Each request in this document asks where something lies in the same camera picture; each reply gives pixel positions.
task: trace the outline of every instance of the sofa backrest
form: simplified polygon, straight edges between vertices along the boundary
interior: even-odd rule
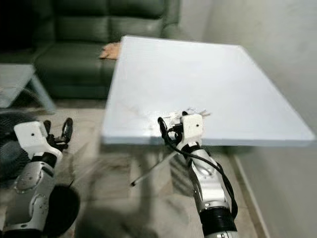
[[[164,26],[179,19],[180,0],[40,1],[40,40],[108,43],[124,35],[160,37]]]

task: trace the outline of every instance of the floor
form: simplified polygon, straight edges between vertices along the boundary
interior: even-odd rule
[[[170,151],[163,146],[104,146],[99,134],[104,118],[104,100],[57,100],[55,115],[41,108],[28,109],[40,120],[52,121],[59,135],[67,117],[74,120],[74,132],[61,164],[58,183],[70,184],[81,197],[81,209],[74,224],[62,237],[70,238],[202,238],[192,187],[181,158],[175,158],[135,187],[130,183]],[[210,147],[222,164],[235,191],[239,212],[235,220],[242,238],[264,238],[261,225],[225,148]],[[8,186],[1,186],[0,228]]]

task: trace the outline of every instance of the green sofa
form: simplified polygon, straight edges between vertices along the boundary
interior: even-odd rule
[[[34,0],[35,48],[0,54],[33,63],[53,97],[106,98],[115,60],[102,46],[124,35],[189,40],[180,31],[179,0]]]

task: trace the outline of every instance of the white wall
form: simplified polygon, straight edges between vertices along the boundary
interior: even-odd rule
[[[180,26],[194,40],[204,36],[212,0],[181,0]]]
[[[213,0],[204,40],[244,46],[317,133],[316,0]],[[237,156],[270,236],[316,237],[317,146]]]

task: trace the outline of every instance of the white table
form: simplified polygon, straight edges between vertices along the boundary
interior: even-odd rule
[[[163,143],[157,118],[188,108],[211,113],[204,145],[306,146],[315,140],[241,46],[123,37],[103,143]]]
[[[28,83],[34,92],[25,89]],[[0,108],[9,107],[23,90],[36,97],[47,112],[55,112],[55,105],[38,79],[32,65],[0,64]]]

